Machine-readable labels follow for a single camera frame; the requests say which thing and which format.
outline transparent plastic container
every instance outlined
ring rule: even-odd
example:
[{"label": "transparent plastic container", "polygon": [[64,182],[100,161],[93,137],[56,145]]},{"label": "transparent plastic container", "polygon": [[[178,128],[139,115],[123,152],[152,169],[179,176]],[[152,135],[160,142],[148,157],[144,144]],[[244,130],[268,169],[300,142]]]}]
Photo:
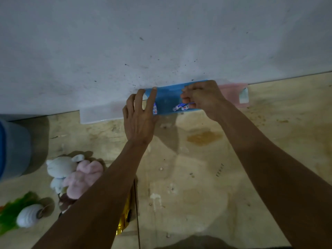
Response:
[{"label": "transparent plastic container", "polygon": [[28,130],[0,119],[0,181],[21,176],[31,159]]}]

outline pink plush toy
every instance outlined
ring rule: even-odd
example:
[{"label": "pink plush toy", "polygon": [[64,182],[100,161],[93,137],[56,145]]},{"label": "pink plush toy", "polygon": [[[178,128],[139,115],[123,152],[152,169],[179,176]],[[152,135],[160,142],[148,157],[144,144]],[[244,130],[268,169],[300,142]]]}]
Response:
[{"label": "pink plush toy", "polygon": [[76,171],[66,177],[62,183],[67,187],[67,195],[71,199],[79,199],[88,188],[102,175],[104,169],[100,162],[88,160],[81,161]]}]

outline left hand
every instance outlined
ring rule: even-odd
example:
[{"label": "left hand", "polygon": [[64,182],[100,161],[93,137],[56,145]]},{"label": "left hand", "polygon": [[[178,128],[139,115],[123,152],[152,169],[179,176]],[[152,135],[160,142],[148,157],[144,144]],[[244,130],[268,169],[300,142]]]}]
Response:
[{"label": "left hand", "polygon": [[152,114],[157,88],[152,89],[145,110],[142,109],[144,93],[144,89],[139,89],[137,94],[129,96],[127,104],[122,109],[127,139],[138,145],[148,145],[152,141],[154,127],[158,119]]}]

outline green feather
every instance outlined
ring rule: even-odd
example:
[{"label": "green feather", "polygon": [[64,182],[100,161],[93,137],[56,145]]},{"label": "green feather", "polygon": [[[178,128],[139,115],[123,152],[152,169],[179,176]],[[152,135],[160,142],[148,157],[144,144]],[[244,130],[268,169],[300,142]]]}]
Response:
[{"label": "green feather", "polygon": [[19,228],[16,219],[21,210],[27,206],[37,204],[38,200],[37,194],[29,191],[22,198],[6,203],[0,211],[0,236],[7,231]]}]

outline white plush toy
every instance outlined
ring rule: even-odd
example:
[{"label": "white plush toy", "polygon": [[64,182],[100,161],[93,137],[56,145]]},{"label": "white plush toy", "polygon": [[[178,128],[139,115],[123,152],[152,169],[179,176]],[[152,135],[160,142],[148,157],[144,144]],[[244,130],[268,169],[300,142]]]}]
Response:
[{"label": "white plush toy", "polygon": [[62,182],[72,172],[76,171],[77,163],[84,160],[84,155],[76,155],[73,158],[69,156],[60,156],[54,160],[47,160],[47,172],[54,177],[51,182],[51,188],[57,194],[64,193]]}]

